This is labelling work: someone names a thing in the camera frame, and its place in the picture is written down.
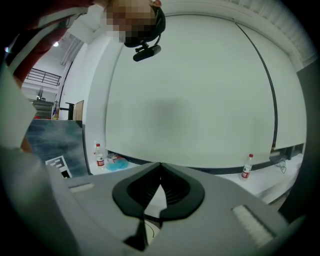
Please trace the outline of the dark grey ribbed case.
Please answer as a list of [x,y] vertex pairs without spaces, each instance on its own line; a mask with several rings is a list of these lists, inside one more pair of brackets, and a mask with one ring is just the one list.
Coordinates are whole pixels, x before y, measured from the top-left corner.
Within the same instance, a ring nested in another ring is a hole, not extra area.
[[52,118],[52,109],[53,102],[42,101],[42,100],[33,100],[31,101],[33,107],[36,109],[35,116],[39,119],[51,119]]

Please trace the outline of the wooden board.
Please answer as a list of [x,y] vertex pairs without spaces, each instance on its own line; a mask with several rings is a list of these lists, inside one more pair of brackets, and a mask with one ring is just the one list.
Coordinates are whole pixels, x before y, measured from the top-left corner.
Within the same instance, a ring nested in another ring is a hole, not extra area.
[[81,100],[74,105],[73,115],[72,115],[72,119],[74,121],[83,120],[83,109],[84,109],[84,100]]

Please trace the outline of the clear water bottle red cap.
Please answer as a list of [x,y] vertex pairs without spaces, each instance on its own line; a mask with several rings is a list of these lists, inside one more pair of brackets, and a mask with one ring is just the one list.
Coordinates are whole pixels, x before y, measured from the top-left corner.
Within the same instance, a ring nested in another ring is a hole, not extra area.
[[104,154],[101,150],[101,145],[99,143],[95,145],[95,158],[97,166],[103,169],[105,167]]
[[249,178],[249,175],[250,175],[250,172],[251,172],[252,166],[253,166],[253,164],[252,164],[253,157],[254,157],[254,155],[252,153],[250,153],[244,162],[243,170],[240,175],[240,178],[243,181],[246,181]]

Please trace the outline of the black T-shaped bracket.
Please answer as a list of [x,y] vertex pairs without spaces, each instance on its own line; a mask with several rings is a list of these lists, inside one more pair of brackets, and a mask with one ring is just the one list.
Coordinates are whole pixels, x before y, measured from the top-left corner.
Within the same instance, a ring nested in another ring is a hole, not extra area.
[[75,104],[70,102],[67,102],[66,104],[68,104],[68,120],[70,121],[73,120]]

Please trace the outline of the person's red clothing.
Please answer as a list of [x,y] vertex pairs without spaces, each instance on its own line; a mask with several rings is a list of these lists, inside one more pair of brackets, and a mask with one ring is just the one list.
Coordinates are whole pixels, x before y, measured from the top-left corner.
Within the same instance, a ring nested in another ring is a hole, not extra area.
[[0,46],[19,87],[33,66],[89,7],[105,8],[110,0],[8,0],[0,25]]

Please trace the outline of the crumpled red white wrapper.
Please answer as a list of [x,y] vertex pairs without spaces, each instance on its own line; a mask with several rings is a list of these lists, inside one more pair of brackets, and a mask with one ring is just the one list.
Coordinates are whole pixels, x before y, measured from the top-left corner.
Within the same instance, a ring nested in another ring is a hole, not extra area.
[[118,159],[122,159],[123,157],[116,153],[108,153],[106,156],[107,162],[114,164]]

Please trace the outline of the blue fluffy duster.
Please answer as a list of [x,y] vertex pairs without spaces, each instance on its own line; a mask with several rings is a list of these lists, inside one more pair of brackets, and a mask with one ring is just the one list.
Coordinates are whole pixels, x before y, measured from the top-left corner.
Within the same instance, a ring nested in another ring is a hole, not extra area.
[[106,165],[106,169],[111,172],[115,172],[115,171],[126,169],[128,165],[129,165],[129,162],[126,159],[117,158],[117,159],[114,159],[113,162],[108,162]]

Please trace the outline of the thin screen edge strip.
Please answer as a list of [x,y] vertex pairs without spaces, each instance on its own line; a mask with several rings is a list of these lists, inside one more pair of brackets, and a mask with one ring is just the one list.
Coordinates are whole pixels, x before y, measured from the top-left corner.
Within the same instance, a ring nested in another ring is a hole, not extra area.
[[249,40],[249,42],[253,46],[254,50],[256,51],[256,53],[257,53],[262,65],[263,65],[264,71],[266,73],[266,76],[267,76],[267,79],[268,79],[268,82],[269,82],[271,96],[272,96],[272,102],[273,102],[273,112],[274,112],[274,128],[273,128],[273,139],[272,139],[271,150],[274,150],[275,147],[276,147],[277,136],[278,136],[278,104],[277,104],[274,84],[273,84],[270,72],[268,70],[268,67],[267,67],[267,65],[266,65],[261,53],[259,52],[258,48],[254,44],[254,42],[251,40],[251,38],[248,36],[248,34],[240,27],[238,22],[234,18],[232,18],[232,21],[242,31],[242,33],[246,36],[246,38]]

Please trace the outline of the white low platform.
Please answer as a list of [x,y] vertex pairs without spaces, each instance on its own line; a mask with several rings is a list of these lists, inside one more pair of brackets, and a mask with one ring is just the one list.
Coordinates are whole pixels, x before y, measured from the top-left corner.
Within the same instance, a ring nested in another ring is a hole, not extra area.
[[270,204],[280,198],[294,185],[303,157],[304,155],[300,153],[292,159],[286,160],[283,163],[285,165],[284,171],[282,171],[279,163],[261,169],[252,169],[248,179],[241,177],[242,168],[238,172],[228,168],[201,170],[201,172],[229,180],[266,204]]

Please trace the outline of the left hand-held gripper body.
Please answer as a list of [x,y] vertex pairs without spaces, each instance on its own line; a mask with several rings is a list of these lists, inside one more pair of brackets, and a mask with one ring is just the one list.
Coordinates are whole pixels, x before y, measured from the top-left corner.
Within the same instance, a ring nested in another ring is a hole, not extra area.
[[72,177],[72,174],[68,168],[68,165],[63,155],[46,160],[45,164],[47,166],[56,167],[57,169],[59,169],[64,179],[69,179]]

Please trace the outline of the large white roller screen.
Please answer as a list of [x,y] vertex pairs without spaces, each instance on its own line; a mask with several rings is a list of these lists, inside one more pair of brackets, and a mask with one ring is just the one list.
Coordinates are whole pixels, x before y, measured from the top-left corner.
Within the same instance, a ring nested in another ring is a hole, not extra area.
[[[275,149],[304,144],[306,107],[295,68],[278,46],[241,28],[269,70],[278,109]],[[106,113],[106,148],[149,162],[241,167],[270,158],[274,108],[255,49],[233,23],[184,15],[166,20],[161,52],[135,62],[123,48]]]

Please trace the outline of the black balcony railing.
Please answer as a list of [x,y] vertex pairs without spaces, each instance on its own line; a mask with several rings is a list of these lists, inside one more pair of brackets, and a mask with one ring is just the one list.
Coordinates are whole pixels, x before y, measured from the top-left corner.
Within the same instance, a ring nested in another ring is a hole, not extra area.
[[61,76],[40,69],[32,68],[27,74],[26,79],[58,87],[61,81]]

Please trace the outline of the small clear cup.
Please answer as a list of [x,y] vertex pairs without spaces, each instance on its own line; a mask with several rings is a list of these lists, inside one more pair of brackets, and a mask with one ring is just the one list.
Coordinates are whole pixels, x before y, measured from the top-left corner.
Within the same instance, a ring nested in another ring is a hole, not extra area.
[[283,174],[287,171],[286,159],[281,158],[279,162],[275,165]]

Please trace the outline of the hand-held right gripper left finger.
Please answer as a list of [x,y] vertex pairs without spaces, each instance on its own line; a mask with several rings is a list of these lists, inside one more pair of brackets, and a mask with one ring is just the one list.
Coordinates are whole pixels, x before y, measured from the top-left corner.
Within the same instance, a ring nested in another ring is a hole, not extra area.
[[1,185],[41,256],[162,256],[143,220],[124,215],[112,190],[124,172],[65,179],[19,150],[1,151]]

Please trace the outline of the black cabinet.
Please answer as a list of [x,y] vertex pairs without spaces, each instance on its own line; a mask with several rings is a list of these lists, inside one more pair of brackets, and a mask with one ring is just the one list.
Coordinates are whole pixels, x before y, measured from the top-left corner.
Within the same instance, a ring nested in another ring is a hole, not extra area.
[[320,206],[320,58],[297,72],[306,108],[306,143],[295,183],[280,213],[292,222]]

